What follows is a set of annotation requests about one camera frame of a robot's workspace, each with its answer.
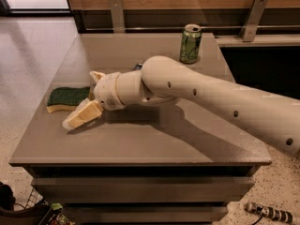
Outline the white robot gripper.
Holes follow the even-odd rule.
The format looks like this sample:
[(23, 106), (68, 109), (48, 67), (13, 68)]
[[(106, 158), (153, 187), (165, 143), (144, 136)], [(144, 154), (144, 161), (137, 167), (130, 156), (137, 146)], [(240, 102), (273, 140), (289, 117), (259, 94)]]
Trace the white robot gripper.
[(125, 108), (116, 90), (116, 82), (120, 72), (105, 74), (92, 70), (89, 72), (89, 75), (89, 98), (91, 100), (89, 98), (83, 100), (75, 111), (64, 120), (62, 126), (66, 130), (73, 130), (99, 118), (104, 109), (107, 111), (115, 111)]

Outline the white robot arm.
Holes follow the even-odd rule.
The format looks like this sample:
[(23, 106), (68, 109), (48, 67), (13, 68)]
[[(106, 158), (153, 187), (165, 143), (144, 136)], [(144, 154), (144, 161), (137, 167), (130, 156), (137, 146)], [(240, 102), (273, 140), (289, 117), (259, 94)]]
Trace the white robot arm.
[(147, 59), (139, 70), (90, 73), (94, 99), (84, 99), (63, 122), (73, 130), (128, 105), (159, 105), (177, 98), (190, 100), (277, 150), (300, 153), (300, 103), (235, 82), (203, 75), (166, 56)]

